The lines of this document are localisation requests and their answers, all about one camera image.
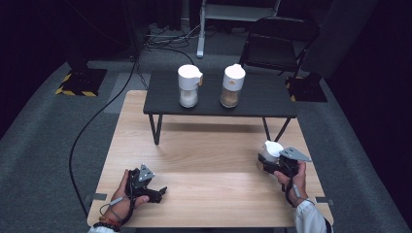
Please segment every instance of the person's right hand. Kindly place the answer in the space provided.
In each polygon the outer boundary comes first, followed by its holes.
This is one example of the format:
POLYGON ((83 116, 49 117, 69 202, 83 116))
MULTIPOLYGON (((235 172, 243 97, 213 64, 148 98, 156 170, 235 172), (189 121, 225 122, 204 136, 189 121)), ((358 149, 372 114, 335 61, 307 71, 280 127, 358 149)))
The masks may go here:
MULTIPOLYGON (((301 202, 303 202, 306 198, 308 198, 308 194, 306 193, 306 163, 303 161, 297 161, 298 171, 297 174, 293 177, 293 183, 296 185, 297 190, 300 193, 300 197, 296 196, 293 188, 289 192, 289 198, 293 202, 293 204, 297 207, 301 202)), ((284 186, 288 186, 290 178, 287 177, 285 174, 275 171, 275 177, 278 179, 280 184, 284 186)))

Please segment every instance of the person's left hand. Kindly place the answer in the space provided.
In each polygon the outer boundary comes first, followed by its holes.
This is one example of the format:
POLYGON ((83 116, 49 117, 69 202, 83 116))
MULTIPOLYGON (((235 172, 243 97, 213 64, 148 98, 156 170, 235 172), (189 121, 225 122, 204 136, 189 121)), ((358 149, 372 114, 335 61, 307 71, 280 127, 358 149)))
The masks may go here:
MULTIPOLYGON (((112 196, 112 200, 111 200, 111 201, 114 201, 122 197, 121 201, 119 201, 115 205, 110 206, 108 210, 106 211, 106 213, 103 215, 103 217, 108 218, 110 220, 118 221, 118 222, 121 222, 127 217, 127 214, 130 209, 130 199, 126 196, 126 193, 125 193, 128 174, 129 174, 128 170, 126 169, 124 171, 123 178, 121 179, 119 188, 115 191, 115 193, 112 196)), ((149 196, 146 196, 146 195, 140 196, 136 199, 134 208, 136 209, 138 206, 148 201, 149 201, 149 196)))

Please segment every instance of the dark background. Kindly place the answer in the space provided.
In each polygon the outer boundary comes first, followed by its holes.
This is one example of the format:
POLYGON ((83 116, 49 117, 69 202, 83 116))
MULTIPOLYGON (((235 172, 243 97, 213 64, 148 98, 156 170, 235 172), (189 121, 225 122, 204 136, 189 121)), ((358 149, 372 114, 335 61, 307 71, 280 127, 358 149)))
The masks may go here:
MULTIPOLYGON (((69 2, 105 34, 129 44, 121 1, 69 2)), ((307 2, 320 7, 328 4, 307 2)), ((360 36, 326 82, 411 227, 412 156, 408 143, 412 128, 408 114, 412 106, 409 72, 412 38, 407 32, 412 23, 408 5, 407 0, 379 1, 360 36)), ((63 8, 63 12, 86 60, 127 49, 93 30, 69 7, 63 8)), ((154 13, 147 13, 139 17, 153 21, 154 13)), ((38 1, 1 1, 0 23, 0 137, 3 137, 28 99, 65 62, 65 57, 60 41, 44 22, 38 1)))

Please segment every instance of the white sleeve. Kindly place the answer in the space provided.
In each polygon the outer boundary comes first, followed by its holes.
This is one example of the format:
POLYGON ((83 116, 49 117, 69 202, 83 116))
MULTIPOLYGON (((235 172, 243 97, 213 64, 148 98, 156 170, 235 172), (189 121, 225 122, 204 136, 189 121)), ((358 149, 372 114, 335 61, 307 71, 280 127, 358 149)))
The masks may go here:
POLYGON ((326 233, 325 218, 311 201, 303 201, 297 206, 294 223, 297 233, 326 233))
POLYGON ((115 233, 115 231, 104 226, 97 226, 90 227, 87 233, 115 233))

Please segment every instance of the black table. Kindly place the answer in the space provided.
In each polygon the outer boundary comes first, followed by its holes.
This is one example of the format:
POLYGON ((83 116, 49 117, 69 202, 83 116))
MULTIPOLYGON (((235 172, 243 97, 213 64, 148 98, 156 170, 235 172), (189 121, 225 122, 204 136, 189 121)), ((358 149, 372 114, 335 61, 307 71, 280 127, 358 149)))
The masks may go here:
POLYGON ((266 117, 286 118, 282 129, 274 140, 277 142, 291 118, 296 117, 295 106, 288 95, 285 81, 273 76, 246 75, 234 108, 221 104, 223 74, 203 74, 203 83, 199 87, 198 102, 192 108, 182 107, 179 103, 180 90, 177 72, 153 72, 146 97, 143 113, 149 115, 158 145, 163 115, 211 116, 211 117, 261 117, 267 140, 270 139, 266 117), (155 127, 154 115, 158 115, 155 127))

